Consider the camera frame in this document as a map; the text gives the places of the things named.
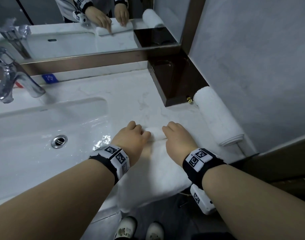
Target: sink drain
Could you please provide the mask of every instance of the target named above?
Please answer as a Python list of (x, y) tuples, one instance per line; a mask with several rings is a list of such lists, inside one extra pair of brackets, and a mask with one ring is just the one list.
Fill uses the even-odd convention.
[(66, 145), (68, 141), (68, 138), (64, 135), (59, 135), (59, 136), (56, 136), (53, 141), (51, 142), (51, 145), (53, 148), (62, 148), (64, 145)]

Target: chrome faucet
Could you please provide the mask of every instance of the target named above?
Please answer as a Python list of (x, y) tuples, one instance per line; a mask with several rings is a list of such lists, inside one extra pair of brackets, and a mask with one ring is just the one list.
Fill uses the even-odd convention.
[(31, 34), (30, 27), (25, 24), (19, 26), (17, 30), (14, 26), (15, 21), (15, 17), (6, 19), (5, 24), (0, 28), (0, 33), (24, 59), (30, 59), (31, 55), (28, 51), (29, 46), (27, 42), (27, 37)]
[(12, 90), (17, 80), (31, 97), (38, 98), (45, 94), (46, 91), (32, 80), (22, 66), (7, 53), (4, 47), (0, 47), (0, 68), (3, 71), (3, 77), (0, 81), (0, 102), (9, 104), (14, 100)]

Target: shoe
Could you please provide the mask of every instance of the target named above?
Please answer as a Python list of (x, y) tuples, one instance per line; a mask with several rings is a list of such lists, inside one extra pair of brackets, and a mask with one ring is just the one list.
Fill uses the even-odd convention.
[(137, 229), (137, 220), (134, 217), (127, 216), (119, 223), (118, 230), (114, 236), (116, 238), (132, 238)]
[(164, 228), (158, 222), (150, 224), (146, 234), (146, 240), (164, 240)]

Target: blue label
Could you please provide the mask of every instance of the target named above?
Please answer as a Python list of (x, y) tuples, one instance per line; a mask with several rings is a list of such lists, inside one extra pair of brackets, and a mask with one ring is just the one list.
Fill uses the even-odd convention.
[(54, 74), (44, 74), (42, 78), (45, 80), (47, 84), (58, 83), (59, 81), (56, 79)]

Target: person's left arm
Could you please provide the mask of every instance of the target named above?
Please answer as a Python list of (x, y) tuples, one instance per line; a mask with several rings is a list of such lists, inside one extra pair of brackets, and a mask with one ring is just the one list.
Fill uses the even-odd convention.
[(118, 23), (125, 27), (129, 21), (128, 0), (115, 0), (115, 17)]
[[(133, 166), (150, 132), (131, 121), (111, 144)], [(115, 183), (101, 162), (88, 159), (0, 205), (0, 239), (80, 239)]]

